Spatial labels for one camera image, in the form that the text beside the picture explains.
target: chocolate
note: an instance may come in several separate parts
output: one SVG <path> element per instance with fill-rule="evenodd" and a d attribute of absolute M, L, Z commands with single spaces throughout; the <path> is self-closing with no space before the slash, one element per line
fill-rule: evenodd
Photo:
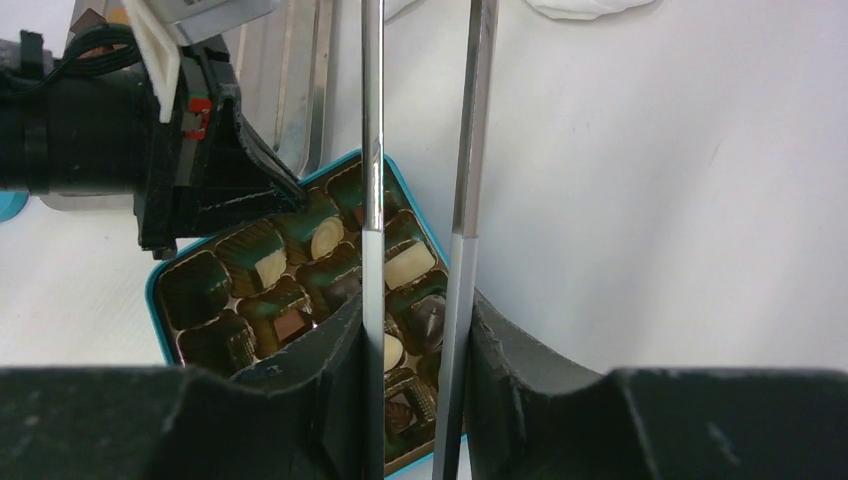
<path fill-rule="evenodd" d="M 303 335 L 312 328 L 312 322 L 305 319 L 300 310 L 288 310 L 283 316 L 274 320 L 274 331 L 282 343 L 288 343 Z"/>
<path fill-rule="evenodd" d="M 247 329 L 239 330 L 227 338 L 227 352 L 233 359 L 236 369 L 247 368 L 253 363 L 253 355 L 256 347 L 253 338 Z"/>
<path fill-rule="evenodd" d="M 266 289 L 271 287 L 286 272 L 286 251 L 280 249 L 271 253 L 256 262 L 254 268 L 262 282 L 262 287 Z"/>
<path fill-rule="evenodd" d="M 441 352 L 430 352 L 418 360 L 415 369 L 418 371 L 418 376 L 432 390 L 439 388 L 439 366 L 442 363 Z"/>
<path fill-rule="evenodd" d="M 442 344 L 445 331 L 445 297 L 429 295 L 415 307 L 410 322 L 412 335 L 428 352 Z"/>
<path fill-rule="evenodd" d="M 412 407 L 397 401 L 386 402 L 386 427 L 395 435 L 412 425 L 415 414 Z"/>
<path fill-rule="evenodd" d="M 317 260 L 335 250 L 342 238 L 342 221 L 338 217 L 325 218 L 312 235 L 312 259 Z"/>
<path fill-rule="evenodd" d="M 359 272 L 350 272 L 339 277 L 330 288 L 324 292 L 324 298 L 333 310 L 341 307 L 346 301 L 362 291 L 362 278 Z"/>
<path fill-rule="evenodd" d="M 386 262 L 384 267 L 386 284 L 391 290 L 394 290 L 424 275 L 434 265 L 436 265 L 436 259 L 430 253 L 427 245 L 424 242 L 415 242 L 411 247 Z"/>
<path fill-rule="evenodd" d="M 397 338 L 383 334 L 383 373 L 395 368 L 403 358 L 403 344 Z"/>

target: red component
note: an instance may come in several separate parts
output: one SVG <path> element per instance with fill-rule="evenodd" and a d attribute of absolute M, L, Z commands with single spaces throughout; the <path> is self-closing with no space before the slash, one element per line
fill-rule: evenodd
<path fill-rule="evenodd" d="M 200 117 L 200 127 L 196 130 L 187 130 L 186 138 L 192 140 L 203 140 L 206 138 L 206 127 L 209 126 L 209 115 L 212 112 L 212 101 L 204 97 L 192 97 L 188 101 L 188 114 Z"/>

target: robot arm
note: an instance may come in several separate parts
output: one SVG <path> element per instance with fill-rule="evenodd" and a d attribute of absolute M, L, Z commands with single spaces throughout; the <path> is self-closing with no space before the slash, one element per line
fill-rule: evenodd
<path fill-rule="evenodd" d="M 151 1 L 140 8 L 150 12 L 173 3 Z M 243 118 L 229 52 L 214 34 L 268 13 L 276 3 L 209 1 L 161 10 L 169 16 L 157 24 L 183 32 L 168 37 L 177 52 L 177 81 L 164 123 L 155 67 L 138 61 L 157 51 L 138 34 L 150 23 L 134 27 L 133 34 L 121 25 L 93 27 L 71 42 L 62 60 L 43 50 L 37 34 L 23 32 L 20 43 L 0 42 L 0 190 L 130 193 L 139 245 L 157 259 L 175 253 L 176 238 L 305 208 L 297 178 Z M 241 16 L 212 29 L 191 27 L 247 4 L 265 8 L 237 9 Z M 127 11 L 132 18 L 139 10 Z M 197 39 L 176 46 L 177 40 Z M 103 45 L 118 48 L 84 58 Z"/>

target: chocolate truffle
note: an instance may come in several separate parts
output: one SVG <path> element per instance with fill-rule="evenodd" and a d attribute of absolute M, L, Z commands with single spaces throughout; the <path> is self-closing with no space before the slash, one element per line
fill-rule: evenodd
<path fill-rule="evenodd" d="M 445 331 L 445 298 L 441 295 L 429 295 L 412 312 L 410 330 L 428 352 L 442 343 Z"/>
<path fill-rule="evenodd" d="M 330 288 L 324 292 L 324 298 L 327 299 L 331 308 L 337 309 L 361 291 L 362 278 L 359 276 L 359 272 L 350 272 L 333 282 Z"/>

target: white bracket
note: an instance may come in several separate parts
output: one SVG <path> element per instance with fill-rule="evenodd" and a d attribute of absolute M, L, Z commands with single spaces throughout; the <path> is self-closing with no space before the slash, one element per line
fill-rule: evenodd
<path fill-rule="evenodd" d="M 159 100 L 159 121 L 169 123 L 180 77 L 180 52 L 144 0 L 123 0 L 153 93 Z"/>

